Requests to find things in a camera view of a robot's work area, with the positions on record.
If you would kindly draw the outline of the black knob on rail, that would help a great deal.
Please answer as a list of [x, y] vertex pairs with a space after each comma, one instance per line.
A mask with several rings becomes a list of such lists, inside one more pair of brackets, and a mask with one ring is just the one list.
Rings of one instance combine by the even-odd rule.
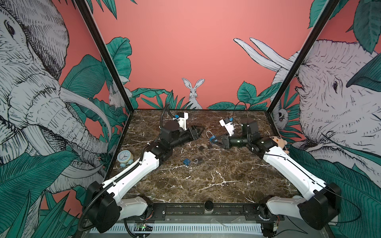
[[204, 214], [212, 214], [214, 210], [214, 203], [208, 200], [204, 203]]

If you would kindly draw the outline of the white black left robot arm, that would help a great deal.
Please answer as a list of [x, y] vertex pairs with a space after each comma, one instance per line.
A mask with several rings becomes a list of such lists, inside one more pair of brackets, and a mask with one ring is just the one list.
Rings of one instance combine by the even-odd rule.
[[96, 228], [105, 233], [118, 221], [146, 214], [149, 200], [137, 196], [124, 199], [127, 192], [151, 171], [157, 169], [177, 146], [200, 138], [202, 126], [190, 126], [186, 130], [177, 121], [169, 121], [161, 127], [157, 139], [145, 146], [140, 157], [116, 176], [102, 182], [93, 182], [87, 189], [82, 216], [77, 229], [80, 232]]

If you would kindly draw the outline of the blue padlock with keys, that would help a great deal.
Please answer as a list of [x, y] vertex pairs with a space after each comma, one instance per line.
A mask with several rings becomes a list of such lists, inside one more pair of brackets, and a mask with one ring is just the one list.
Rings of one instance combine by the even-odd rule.
[[183, 160], [183, 164], [185, 166], [197, 165], [197, 164], [200, 164], [200, 163], [203, 163], [203, 159], [195, 159], [193, 161], [191, 161], [190, 159], [184, 159]]

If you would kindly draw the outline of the small teal alarm clock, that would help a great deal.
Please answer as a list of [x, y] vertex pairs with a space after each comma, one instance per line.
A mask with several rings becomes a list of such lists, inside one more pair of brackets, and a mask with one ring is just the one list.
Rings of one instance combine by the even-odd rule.
[[118, 153], [117, 160], [120, 167], [125, 168], [134, 162], [134, 155], [129, 150], [122, 150]]

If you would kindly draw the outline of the black corner frame post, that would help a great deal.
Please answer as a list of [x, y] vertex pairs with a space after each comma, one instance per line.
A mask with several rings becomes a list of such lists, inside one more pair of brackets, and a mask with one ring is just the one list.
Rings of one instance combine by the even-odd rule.
[[285, 79], [283, 80], [277, 94], [275, 95], [274, 100], [271, 102], [271, 105], [267, 109], [267, 113], [271, 114], [276, 108], [277, 103], [280, 101], [282, 95], [286, 91], [288, 85], [291, 83], [292, 79], [295, 77], [297, 70], [300, 68], [301, 64], [305, 57], [309, 54], [311, 48], [313, 47], [315, 41], [319, 37], [320, 33], [324, 29], [326, 23], [328, 22], [330, 16], [334, 12], [335, 8], [339, 4], [339, 0], [329, 0], [325, 3], [322, 11], [319, 14], [318, 19], [316, 20], [312, 30], [306, 39], [303, 47], [301, 48], [298, 56], [296, 57], [292, 67], [289, 69]]
[[118, 71], [115, 67], [115, 64], [111, 58], [111, 55], [107, 49], [107, 46], [103, 40], [103, 37], [98, 29], [98, 26], [96, 25], [96, 22], [92, 16], [92, 13], [89, 9], [89, 6], [88, 6], [88, 3], [87, 1], [83, 1], [83, 0], [75, 0], [74, 1], [91, 36], [92, 36], [92, 39], [94, 40], [96, 46], [97, 46], [97, 49], [99, 50], [100, 52], [100, 55], [108, 69], [108, 71], [110, 72], [112, 78], [113, 78], [113, 81], [116, 83], [116, 86], [117, 88], [119, 89], [119, 92], [121, 93], [121, 96], [124, 100], [124, 103], [125, 105], [127, 106], [127, 111], [129, 112], [129, 114], [133, 113], [134, 112], [134, 108], [126, 94], [126, 91], [125, 91], [125, 87], [124, 85], [122, 84], [121, 82], [121, 79], [119, 77], [119, 74], [118, 74]]

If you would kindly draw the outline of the black left corner frame post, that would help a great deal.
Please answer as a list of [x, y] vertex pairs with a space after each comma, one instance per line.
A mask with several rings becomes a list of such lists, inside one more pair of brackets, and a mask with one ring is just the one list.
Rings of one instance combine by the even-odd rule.
[[112, 78], [113, 78], [113, 81], [116, 83], [116, 86], [117, 88], [119, 89], [119, 92], [121, 93], [121, 96], [124, 100], [124, 103], [125, 105], [127, 106], [127, 111], [129, 112], [129, 114], [133, 113], [134, 112], [134, 108], [126, 94], [126, 91], [125, 91], [125, 87], [124, 85], [122, 84], [121, 82], [121, 79], [119, 77], [119, 74], [118, 74], [118, 71], [115, 67], [115, 64], [111, 58], [111, 55], [107, 49], [107, 46], [103, 40], [103, 37], [98, 29], [98, 26], [96, 25], [96, 22], [92, 16], [92, 13], [89, 9], [89, 6], [88, 6], [88, 3], [87, 1], [83, 1], [83, 0], [75, 0], [74, 1], [91, 36], [92, 36], [92, 39], [94, 40], [96, 46], [97, 46], [97, 49], [99, 50], [100, 52], [100, 55], [108, 69], [108, 71], [110, 72]]

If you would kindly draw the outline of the black right corner frame post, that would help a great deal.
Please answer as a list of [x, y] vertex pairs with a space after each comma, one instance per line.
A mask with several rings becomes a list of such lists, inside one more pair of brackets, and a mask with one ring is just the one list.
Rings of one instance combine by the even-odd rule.
[[280, 101], [282, 95], [286, 91], [288, 85], [291, 83], [292, 79], [295, 77], [297, 70], [300, 68], [301, 64], [305, 57], [309, 54], [311, 48], [313, 47], [315, 41], [319, 37], [320, 33], [324, 29], [326, 23], [328, 22], [330, 16], [334, 12], [335, 8], [339, 4], [339, 0], [329, 0], [325, 3], [322, 11], [319, 14], [318, 19], [316, 20], [312, 30], [306, 39], [303, 47], [301, 48], [298, 56], [296, 57], [292, 67], [289, 69], [285, 79], [283, 80], [277, 94], [275, 95], [274, 100], [271, 102], [271, 105], [267, 109], [267, 113], [271, 114], [276, 108], [277, 103]]

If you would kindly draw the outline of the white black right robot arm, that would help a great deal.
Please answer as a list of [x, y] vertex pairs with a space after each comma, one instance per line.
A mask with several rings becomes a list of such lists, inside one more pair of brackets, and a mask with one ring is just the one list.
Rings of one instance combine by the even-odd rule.
[[251, 153], [281, 172], [300, 193], [300, 196], [293, 198], [271, 195], [265, 198], [258, 207], [262, 220], [284, 215], [302, 219], [315, 230], [337, 221], [342, 201], [341, 188], [335, 183], [327, 184], [292, 159], [285, 150], [283, 139], [262, 136], [258, 123], [251, 119], [241, 123], [241, 134], [235, 133], [232, 118], [222, 119], [219, 123], [227, 133], [212, 136], [211, 143], [223, 149], [247, 147]]

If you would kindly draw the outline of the green circuit board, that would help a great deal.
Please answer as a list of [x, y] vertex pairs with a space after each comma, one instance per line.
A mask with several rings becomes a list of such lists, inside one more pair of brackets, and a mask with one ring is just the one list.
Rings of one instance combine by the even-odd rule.
[[136, 224], [134, 228], [134, 232], [138, 233], [150, 233], [153, 231], [153, 225], [152, 224], [143, 224], [143, 223], [138, 223]]

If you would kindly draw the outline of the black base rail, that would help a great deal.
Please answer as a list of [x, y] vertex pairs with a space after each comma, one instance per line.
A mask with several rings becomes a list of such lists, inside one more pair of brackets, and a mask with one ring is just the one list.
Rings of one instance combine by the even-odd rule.
[[170, 216], [186, 217], [244, 217], [245, 221], [260, 223], [284, 221], [283, 215], [267, 215], [262, 218], [258, 203], [154, 203], [149, 221], [164, 221]]

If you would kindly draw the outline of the plush doll striped shirt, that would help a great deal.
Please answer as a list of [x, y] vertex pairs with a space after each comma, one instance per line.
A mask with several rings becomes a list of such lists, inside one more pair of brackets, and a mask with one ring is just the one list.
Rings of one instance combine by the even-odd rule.
[[272, 139], [274, 142], [276, 142], [278, 144], [278, 146], [280, 148], [283, 149], [283, 151], [286, 153], [286, 154], [289, 154], [289, 151], [286, 149], [286, 145], [287, 145], [287, 141], [285, 141], [284, 139], [280, 138], [280, 137], [277, 137], [277, 136], [271, 136], [270, 139]]

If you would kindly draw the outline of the white ventilated strip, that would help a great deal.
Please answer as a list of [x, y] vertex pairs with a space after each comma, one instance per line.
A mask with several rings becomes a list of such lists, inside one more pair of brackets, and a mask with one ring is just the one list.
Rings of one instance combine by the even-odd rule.
[[153, 225], [153, 231], [150, 233], [134, 232], [135, 223], [128, 223], [130, 232], [138, 234], [247, 234], [261, 235], [261, 224], [221, 224], [221, 223], [148, 223]]

